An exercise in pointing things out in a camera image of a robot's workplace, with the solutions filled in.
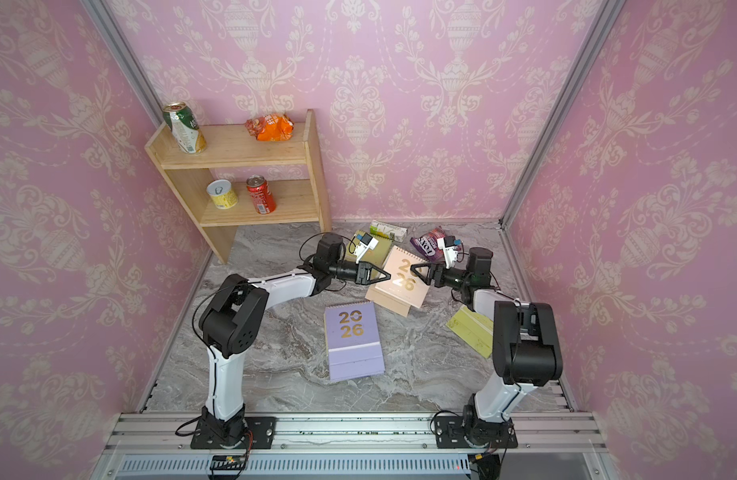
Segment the green calendar back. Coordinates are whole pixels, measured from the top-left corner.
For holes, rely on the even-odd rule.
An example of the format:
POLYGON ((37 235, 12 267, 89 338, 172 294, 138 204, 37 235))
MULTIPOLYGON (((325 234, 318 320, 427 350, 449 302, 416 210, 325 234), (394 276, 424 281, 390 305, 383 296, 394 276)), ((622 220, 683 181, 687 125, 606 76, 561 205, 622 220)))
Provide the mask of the green calendar back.
MULTIPOLYGON (((344 258, 346 261, 352 263, 358 262, 356 254, 358 253, 358 250, 360 250, 360 246, 362 245, 360 238, 362 238, 364 234, 366 234, 366 231, 360 229, 356 230, 352 241, 348 244, 348 250, 346 250, 346 257, 344 258)), ((377 245, 373 249, 366 250, 364 255, 360 258, 360 261, 366 261, 378 267, 383 267, 392 249, 393 242, 384 237, 376 237, 376 240, 377 245)))

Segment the green calendar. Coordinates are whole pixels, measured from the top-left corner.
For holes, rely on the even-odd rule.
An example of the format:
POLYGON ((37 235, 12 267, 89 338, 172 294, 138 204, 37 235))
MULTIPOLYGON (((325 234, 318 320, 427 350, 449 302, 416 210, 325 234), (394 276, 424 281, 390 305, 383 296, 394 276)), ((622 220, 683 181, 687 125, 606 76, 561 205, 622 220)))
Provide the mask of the green calendar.
MULTIPOLYGON (((352 241, 348 244, 348 250, 346 250, 346 257, 344 258, 346 261, 352 263, 358 262, 356 254, 358 253, 358 250, 360 250, 360 246, 362 245, 360 238, 362 238, 364 234, 366 234, 366 231, 360 229, 356 230, 352 241)), ((366 250, 364 255, 360 258, 360 261, 366 261, 378 267, 383 267, 392 249, 393 242, 384 237, 376 237, 376 240, 377 245, 373 249, 366 250)))
POLYGON ((482 358, 492 356, 494 322, 490 318, 462 305, 446 326, 482 358))

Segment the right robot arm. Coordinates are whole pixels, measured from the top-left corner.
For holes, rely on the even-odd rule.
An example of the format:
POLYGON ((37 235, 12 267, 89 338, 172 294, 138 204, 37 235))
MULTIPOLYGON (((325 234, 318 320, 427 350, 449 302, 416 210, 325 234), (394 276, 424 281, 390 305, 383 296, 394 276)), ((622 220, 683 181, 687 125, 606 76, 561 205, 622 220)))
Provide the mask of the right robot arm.
POLYGON ((428 286, 448 287, 468 310, 492 322, 494 373, 464 407, 464 438, 475 447, 508 447, 514 409, 530 393, 563 373, 553 308, 504 294, 492 272, 494 254, 472 247, 461 268, 445 262, 417 263, 414 276, 428 286))

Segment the purple calendar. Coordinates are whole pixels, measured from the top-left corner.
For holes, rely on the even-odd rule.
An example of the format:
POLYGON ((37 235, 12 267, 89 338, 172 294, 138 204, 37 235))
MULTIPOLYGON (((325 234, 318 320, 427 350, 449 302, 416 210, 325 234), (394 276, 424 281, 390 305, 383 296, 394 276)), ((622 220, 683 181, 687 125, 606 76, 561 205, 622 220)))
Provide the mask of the purple calendar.
POLYGON ((340 382, 385 373, 374 302, 327 307, 324 310, 324 332, 330 381, 340 382))

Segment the pink calendar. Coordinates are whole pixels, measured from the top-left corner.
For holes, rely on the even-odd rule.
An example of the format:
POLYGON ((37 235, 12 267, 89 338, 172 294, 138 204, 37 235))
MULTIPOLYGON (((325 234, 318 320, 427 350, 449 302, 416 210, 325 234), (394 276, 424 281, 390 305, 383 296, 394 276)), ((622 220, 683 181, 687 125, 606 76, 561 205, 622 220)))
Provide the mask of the pink calendar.
POLYGON ((426 263, 426 260, 399 246, 393 246, 384 265, 391 279, 368 288, 366 300, 403 317, 409 316, 412 307, 420 309, 430 287, 412 272, 411 267, 421 263, 426 263))

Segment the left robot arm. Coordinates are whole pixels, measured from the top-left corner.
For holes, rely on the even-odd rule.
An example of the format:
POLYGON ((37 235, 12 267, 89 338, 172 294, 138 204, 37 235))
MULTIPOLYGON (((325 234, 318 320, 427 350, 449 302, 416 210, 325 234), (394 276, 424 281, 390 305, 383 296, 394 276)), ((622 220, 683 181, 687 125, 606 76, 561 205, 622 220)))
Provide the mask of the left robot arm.
POLYGON ((316 296, 335 279, 364 286, 392 279, 371 262, 344 259, 344 237, 332 232, 316 237, 316 252, 302 258, 293 270, 259 278, 230 274, 208 296, 208 306, 194 322, 194 333, 206 346, 210 364, 208 397, 196 420, 196 435, 212 439, 220 448, 252 447, 242 378, 246 350, 256 341, 266 310, 316 296))

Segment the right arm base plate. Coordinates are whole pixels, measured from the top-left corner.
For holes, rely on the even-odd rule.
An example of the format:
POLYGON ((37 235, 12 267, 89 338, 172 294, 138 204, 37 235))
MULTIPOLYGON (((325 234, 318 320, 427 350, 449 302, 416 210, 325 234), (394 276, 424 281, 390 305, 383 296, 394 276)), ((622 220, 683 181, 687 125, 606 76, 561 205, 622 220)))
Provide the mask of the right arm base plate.
POLYGON ((519 442, 512 422, 490 423, 459 416, 437 416, 431 422, 439 449, 515 449, 519 442))

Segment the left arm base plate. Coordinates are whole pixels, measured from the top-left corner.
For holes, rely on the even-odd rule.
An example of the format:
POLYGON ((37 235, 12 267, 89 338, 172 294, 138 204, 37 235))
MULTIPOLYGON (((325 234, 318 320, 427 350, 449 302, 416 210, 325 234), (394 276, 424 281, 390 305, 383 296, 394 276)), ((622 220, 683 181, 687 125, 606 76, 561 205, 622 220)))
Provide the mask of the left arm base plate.
POLYGON ((244 416, 228 421, 212 416, 198 420, 192 436, 192 450, 240 449, 269 450, 276 435, 276 417, 244 416))

